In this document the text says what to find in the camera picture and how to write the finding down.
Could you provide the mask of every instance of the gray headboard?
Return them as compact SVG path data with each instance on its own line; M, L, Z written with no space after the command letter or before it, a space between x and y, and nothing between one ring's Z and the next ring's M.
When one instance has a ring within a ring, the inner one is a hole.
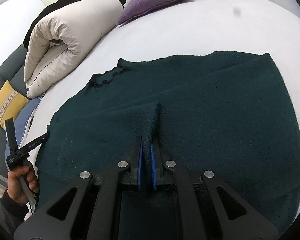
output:
M19 93L26 96L26 84L23 78L23 69L27 49L19 46L0 66L0 89L6 80ZM4 152L6 148L5 131L0 127L0 186L7 187L8 170L5 164Z

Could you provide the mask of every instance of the sweater sleeve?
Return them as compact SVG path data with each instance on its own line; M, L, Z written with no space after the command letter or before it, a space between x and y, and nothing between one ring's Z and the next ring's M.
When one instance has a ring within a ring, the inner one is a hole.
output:
M7 191L0 198L0 224L13 237L17 227L25 221L28 207L15 203Z

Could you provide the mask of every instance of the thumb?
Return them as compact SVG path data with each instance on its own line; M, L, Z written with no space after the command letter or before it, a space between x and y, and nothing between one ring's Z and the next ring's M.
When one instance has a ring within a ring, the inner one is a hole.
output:
M13 170L9 171L8 177L11 179L18 179L21 176L26 175L29 172L29 166L19 166L14 168Z

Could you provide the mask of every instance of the human hand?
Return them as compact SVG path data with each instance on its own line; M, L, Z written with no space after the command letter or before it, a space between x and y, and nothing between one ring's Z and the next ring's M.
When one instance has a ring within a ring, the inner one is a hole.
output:
M27 161L27 165L16 167L8 173L8 195L20 206L24 206L29 202L19 181L19 178L25 175L25 181L29 183L29 188L33 190L33 192L37 193L39 191L38 178L34 173L34 169L30 161Z

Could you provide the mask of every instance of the blue pillow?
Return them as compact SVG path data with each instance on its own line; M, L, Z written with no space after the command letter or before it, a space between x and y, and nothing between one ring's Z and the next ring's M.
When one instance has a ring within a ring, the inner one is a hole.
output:
M27 122L33 112L34 109L39 105L41 100L41 97L34 98L31 101L29 101L28 104L25 105L25 107L20 111L18 114L15 122L14 122L14 128L15 128L15 135L16 135L16 140L17 144L19 145L21 143L21 140L23 138L23 133L26 129ZM8 157L10 154L10 150L8 147L8 144L6 145L6 151L4 154L4 159Z

